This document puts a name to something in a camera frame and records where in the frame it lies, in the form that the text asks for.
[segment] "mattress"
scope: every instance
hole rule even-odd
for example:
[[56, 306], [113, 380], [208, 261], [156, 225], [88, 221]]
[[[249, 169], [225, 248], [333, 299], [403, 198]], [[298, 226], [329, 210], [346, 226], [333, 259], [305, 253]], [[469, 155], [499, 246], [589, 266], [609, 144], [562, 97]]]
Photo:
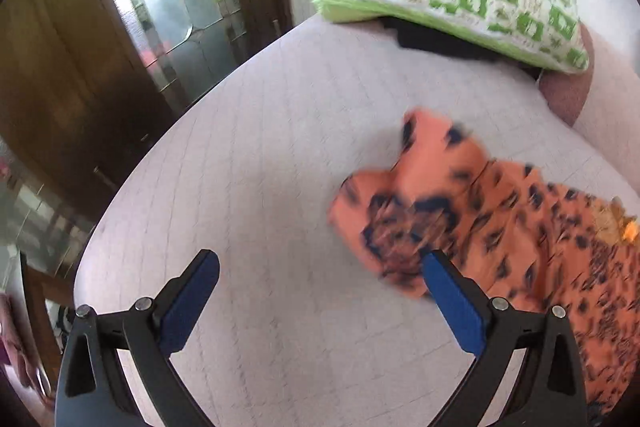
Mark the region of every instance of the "mattress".
[[[209, 248], [220, 283], [172, 362], [215, 425], [424, 427], [472, 358], [432, 302], [383, 285], [326, 223], [350, 172], [393, 165], [402, 115], [417, 105], [462, 122], [492, 155], [640, 210], [514, 66], [400, 49], [377, 22], [315, 16], [229, 75], [138, 165], [86, 248], [76, 303], [128, 309]], [[126, 354], [123, 365], [161, 426]]]

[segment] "orange garment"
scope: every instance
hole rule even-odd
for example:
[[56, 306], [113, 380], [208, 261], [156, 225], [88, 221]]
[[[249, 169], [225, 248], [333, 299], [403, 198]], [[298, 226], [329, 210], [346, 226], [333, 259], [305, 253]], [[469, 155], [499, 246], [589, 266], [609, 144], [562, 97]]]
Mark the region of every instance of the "orange garment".
[[560, 304], [577, 339], [591, 410], [607, 413], [636, 369], [639, 253], [596, 237], [607, 203], [545, 184], [531, 165], [489, 160], [451, 121], [404, 117], [390, 171], [347, 178], [330, 221], [372, 272], [409, 296], [427, 292], [420, 250], [441, 249], [490, 297], [528, 311]]

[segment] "blue gripper pad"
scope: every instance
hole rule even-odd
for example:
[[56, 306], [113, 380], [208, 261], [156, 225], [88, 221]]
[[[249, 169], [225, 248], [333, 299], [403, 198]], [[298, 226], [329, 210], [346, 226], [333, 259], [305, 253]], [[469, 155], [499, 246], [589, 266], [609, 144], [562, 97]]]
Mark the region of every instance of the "blue gripper pad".
[[158, 344], [165, 357], [180, 351], [187, 343], [219, 277], [220, 261], [209, 251], [162, 317]]
[[422, 258], [422, 276], [460, 347], [479, 357], [486, 346], [486, 334], [476, 308], [433, 253]]

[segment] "metal screw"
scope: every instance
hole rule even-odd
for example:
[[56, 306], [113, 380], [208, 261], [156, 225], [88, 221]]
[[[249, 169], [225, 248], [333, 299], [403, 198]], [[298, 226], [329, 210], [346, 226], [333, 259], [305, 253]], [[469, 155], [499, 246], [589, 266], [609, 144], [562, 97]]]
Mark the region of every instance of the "metal screw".
[[81, 319], [85, 319], [89, 316], [89, 314], [94, 311], [89, 304], [80, 304], [78, 308], [76, 308], [76, 317], [80, 317]]
[[564, 311], [562, 306], [554, 306], [551, 308], [551, 312], [559, 319], [564, 319], [566, 317], [566, 311]]
[[136, 301], [134, 306], [139, 312], [144, 312], [144, 311], [147, 311], [149, 308], [151, 308], [151, 305], [153, 303], [154, 302], [151, 297], [141, 297]]
[[509, 301], [504, 297], [496, 297], [495, 299], [492, 299], [491, 304], [495, 309], [501, 312], [509, 309]]

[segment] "orange dress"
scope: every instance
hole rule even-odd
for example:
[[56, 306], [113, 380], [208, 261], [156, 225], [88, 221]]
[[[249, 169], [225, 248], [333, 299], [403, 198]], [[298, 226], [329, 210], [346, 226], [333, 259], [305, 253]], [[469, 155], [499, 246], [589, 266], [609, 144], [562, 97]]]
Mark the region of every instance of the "orange dress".
[[636, 370], [639, 253], [600, 238], [607, 203], [545, 183], [531, 165], [490, 160], [451, 121], [405, 115], [390, 171], [347, 178], [329, 219], [360, 261], [409, 296], [428, 290], [420, 251], [441, 249], [490, 297], [528, 311], [559, 304], [580, 350], [591, 412], [609, 412]]

